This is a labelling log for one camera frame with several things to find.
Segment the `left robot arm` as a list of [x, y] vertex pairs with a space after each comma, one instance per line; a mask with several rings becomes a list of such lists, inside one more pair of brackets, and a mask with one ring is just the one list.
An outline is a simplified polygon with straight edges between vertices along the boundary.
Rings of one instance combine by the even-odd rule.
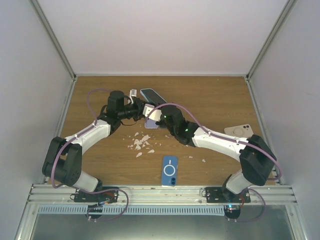
[[98, 186], [98, 178], [82, 170], [83, 154], [98, 143], [112, 135], [123, 123], [122, 120], [140, 120], [144, 117], [145, 105], [148, 102], [136, 96], [126, 96], [122, 91], [111, 91], [99, 115], [81, 131], [65, 138], [54, 137], [49, 145], [42, 166], [42, 174], [51, 179], [52, 186], [58, 188], [54, 181], [61, 185], [74, 187], [85, 192], [92, 202], [103, 197], [103, 189]]

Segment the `lavender phone case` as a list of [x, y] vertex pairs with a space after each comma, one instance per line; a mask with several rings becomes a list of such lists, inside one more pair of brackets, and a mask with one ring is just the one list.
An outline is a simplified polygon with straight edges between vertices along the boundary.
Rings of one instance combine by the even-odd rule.
[[144, 127], [146, 129], [158, 129], [159, 128], [159, 123], [160, 121], [159, 120], [152, 120], [150, 118], [148, 118], [145, 123], [144, 123]]

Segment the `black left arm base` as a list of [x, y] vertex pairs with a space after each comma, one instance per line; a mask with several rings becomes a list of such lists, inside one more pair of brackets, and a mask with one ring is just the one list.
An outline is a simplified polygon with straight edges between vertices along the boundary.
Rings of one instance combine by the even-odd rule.
[[118, 201], [119, 188], [116, 186], [103, 186], [97, 191], [103, 191], [103, 193], [85, 193], [83, 191], [76, 191], [70, 195], [70, 199], [76, 203], [101, 203], [111, 204]]

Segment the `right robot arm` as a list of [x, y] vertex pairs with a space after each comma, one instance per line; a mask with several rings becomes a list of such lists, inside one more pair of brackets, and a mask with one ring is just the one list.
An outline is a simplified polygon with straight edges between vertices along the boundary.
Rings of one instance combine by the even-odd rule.
[[228, 203], [252, 185], [264, 186], [273, 168], [279, 166], [276, 156], [258, 135], [245, 138], [212, 131], [197, 120], [186, 120], [174, 104], [166, 103], [160, 110], [161, 121], [180, 144], [216, 151], [240, 163], [241, 170], [230, 175], [221, 187], [221, 196]]

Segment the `blue magsafe phone case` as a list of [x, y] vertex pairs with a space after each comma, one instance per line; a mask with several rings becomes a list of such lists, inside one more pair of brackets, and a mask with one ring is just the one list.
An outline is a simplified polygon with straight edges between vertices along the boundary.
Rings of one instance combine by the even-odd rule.
[[161, 185], [164, 187], [175, 187], [178, 179], [178, 158], [165, 155], [162, 159]]

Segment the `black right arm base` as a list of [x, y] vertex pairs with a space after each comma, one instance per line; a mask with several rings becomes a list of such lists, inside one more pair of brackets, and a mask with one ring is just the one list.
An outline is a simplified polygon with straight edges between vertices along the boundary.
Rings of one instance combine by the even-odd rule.
[[222, 186], [208, 186], [204, 188], [203, 193], [207, 203], [242, 204], [251, 202], [248, 190], [235, 194]]

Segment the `phone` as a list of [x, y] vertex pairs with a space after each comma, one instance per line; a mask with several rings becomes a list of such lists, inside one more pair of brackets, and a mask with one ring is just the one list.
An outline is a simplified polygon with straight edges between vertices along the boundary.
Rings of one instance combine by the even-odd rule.
[[167, 101], [152, 88], [143, 88], [140, 90], [140, 94], [146, 101], [153, 103], [156, 106], [167, 103]]

